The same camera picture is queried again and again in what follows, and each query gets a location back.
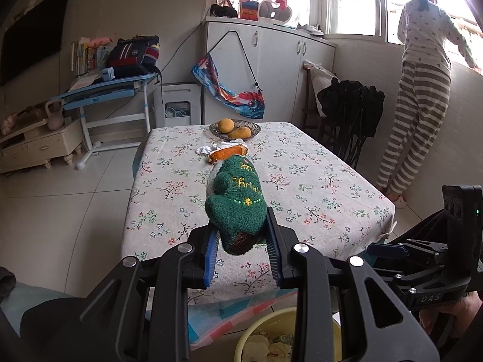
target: colorful cloth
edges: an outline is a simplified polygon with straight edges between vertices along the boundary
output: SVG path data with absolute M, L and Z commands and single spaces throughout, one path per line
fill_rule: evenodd
M 294 294 L 296 290 L 275 289 L 233 301 L 188 306 L 190 348 L 207 346 L 236 325 Z
M 204 56 L 191 70 L 195 78 L 211 95 L 224 105 L 231 107 L 243 117 L 262 119 L 265 112 L 265 101 L 261 91 L 254 93 L 244 91 L 235 94 L 223 86 L 218 79 L 218 71 L 210 54 Z

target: white fan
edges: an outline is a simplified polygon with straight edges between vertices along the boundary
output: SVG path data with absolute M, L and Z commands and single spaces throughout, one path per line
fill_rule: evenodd
M 264 0 L 258 5 L 258 21 L 270 24 L 285 24 L 292 16 L 292 9 L 275 8 L 270 0 Z

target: person's hand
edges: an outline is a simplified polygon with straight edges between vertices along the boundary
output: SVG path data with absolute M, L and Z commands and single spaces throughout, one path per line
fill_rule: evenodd
M 433 330 L 439 312 L 452 314 L 456 317 L 456 320 L 451 336 L 461 337 L 480 310 L 481 304 L 482 301 L 478 297 L 478 293 L 473 291 L 468 296 L 451 305 L 419 311 L 419 319 L 424 330 L 429 335 Z

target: cable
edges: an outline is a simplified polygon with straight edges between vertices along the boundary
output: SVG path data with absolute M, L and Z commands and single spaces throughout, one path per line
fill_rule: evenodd
M 111 115 L 113 115 L 115 112 L 117 112 L 120 108 L 126 106 L 129 102 L 131 102 L 132 98 L 129 98 L 129 100 L 127 100 L 126 103 L 124 103 L 124 105 L 121 105 L 119 106 L 116 110 L 114 110 L 112 113 L 110 113 L 110 115 L 108 115 L 105 119 L 108 119 Z
M 164 66 L 163 69 L 161 69 L 161 72 L 164 71 L 166 69 L 166 67 L 170 64 L 170 62 L 172 61 L 172 59 L 175 57 L 176 53 L 178 52 L 178 50 L 182 47 L 182 45 L 188 40 L 188 38 L 190 36 L 192 36 L 196 30 L 199 29 L 199 27 L 203 24 L 203 21 L 200 21 L 200 23 L 196 26 L 196 28 L 191 32 L 190 35 L 188 35 L 183 42 L 181 42 L 181 44 L 178 46 L 178 48 L 175 50 L 174 54 L 172 55 L 172 57 L 170 58 L 170 60 L 168 61 L 168 63 Z

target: table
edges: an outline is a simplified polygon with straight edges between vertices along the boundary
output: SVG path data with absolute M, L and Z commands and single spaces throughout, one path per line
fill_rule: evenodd
M 247 157 L 280 225 L 341 260 L 388 236 L 394 204 L 375 187 L 292 124 L 259 125 L 261 132 L 247 141 Z M 217 140 L 207 125 L 151 131 L 127 208 L 122 257 L 160 256 L 207 224 L 204 201 L 212 166 L 195 150 Z M 211 287 L 190 290 L 189 302 L 231 301 L 275 289 L 264 244 L 242 256 L 220 247 Z
M 83 169 L 85 167 L 85 162 L 89 159 L 93 152 L 137 147 L 140 144 L 139 142 L 137 142 L 106 146 L 101 145 L 99 142 L 96 142 L 93 145 L 89 136 L 89 128 L 144 119 L 146 121 L 146 131 L 147 133 L 149 133 L 151 131 L 151 127 L 149 124 L 149 109 L 146 88 L 147 84 L 151 82 L 155 77 L 156 74 L 150 73 L 147 75 L 114 79 L 112 81 L 105 81 L 76 90 L 67 91 L 66 93 L 51 98 L 51 100 L 62 100 L 64 109 L 66 110 L 72 110 L 74 108 L 79 109 L 82 132 L 84 134 L 85 145 L 88 148 L 88 152 L 86 153 L 86 155 L 84 155 L 82 160 L 77 162 L 76 169 Z M 128 114 L 125 116 L 111 117 L 107 119 L 100 119 L 98 121 L 86 122 L 84 106 L 95 105 L 96 103 L 110 101 L 113 99 L 126 98 L 129 96 L 133 97 L 139 92 L 141 88 L 144 93 L 143 113 Z

